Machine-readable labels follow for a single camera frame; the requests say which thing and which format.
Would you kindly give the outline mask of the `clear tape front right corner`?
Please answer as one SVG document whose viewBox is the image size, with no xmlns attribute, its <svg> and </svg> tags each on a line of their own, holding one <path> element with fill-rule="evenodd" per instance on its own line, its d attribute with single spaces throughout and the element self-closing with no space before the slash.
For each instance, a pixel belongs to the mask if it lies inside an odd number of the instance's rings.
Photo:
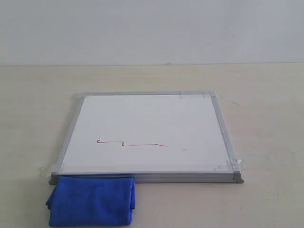
<svg viewBox="0 0 304 228">
<path fill-rule="evenodd" d="M 224 164 L 216 166 L 214 172 L 242 172 L 245 170 L 244 161 L 242 159 L 226 160 Z"/>
</svg>

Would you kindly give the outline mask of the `blue microfibre cloth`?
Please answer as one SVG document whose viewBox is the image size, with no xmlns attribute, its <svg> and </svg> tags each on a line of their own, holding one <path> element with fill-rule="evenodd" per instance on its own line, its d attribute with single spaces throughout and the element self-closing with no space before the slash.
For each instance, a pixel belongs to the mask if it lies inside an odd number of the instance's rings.
<svg viewBox="0 0 304 228">
<path fill-rule="evenodd" d="M 128 226 L 135 209 L 133 178 L 59 178 L 46 202 L 49 226 Z"/>
</svg>

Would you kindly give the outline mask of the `clear tape back right corner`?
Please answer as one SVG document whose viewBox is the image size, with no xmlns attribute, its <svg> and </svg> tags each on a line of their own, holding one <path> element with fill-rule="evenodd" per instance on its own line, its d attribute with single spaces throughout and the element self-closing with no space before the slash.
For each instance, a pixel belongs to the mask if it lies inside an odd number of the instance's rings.
<svg viewBox="0 0 304 228">
<path fill-rule="evenodd" d="M 182 99 L 184 96 L 202 96 L 203 98 L 217 99 L 215 91 L 179 91 L 179 97 Z"/>
</svg>

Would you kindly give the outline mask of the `clear tape front left corner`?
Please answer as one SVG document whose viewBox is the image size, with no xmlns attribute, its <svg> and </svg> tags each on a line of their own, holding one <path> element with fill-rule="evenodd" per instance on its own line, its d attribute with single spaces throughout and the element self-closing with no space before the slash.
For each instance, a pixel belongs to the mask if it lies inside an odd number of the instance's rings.
<svg viewBox="0 0 304 228">
<path fill-rule="evenodd" d="M 60 176 L 63 170 L 63 164 L 50 164 L 39 169 L 39 177 L 49 178 L 52 176 Z"/>
</svg>

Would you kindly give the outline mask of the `white board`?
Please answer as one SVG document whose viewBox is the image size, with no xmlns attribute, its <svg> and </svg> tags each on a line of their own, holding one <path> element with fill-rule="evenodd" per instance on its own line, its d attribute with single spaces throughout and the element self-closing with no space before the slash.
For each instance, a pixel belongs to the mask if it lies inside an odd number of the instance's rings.
<svg viewBox="0 0 304 228">
<path fill-rule="evenodd" d="M 237 183 L 214 172 L 237 159 L 218 99 L 174 92 L 94 93 L 79 99 L 55 164 L 60 176 L 137 183 Z"/>
</svg>

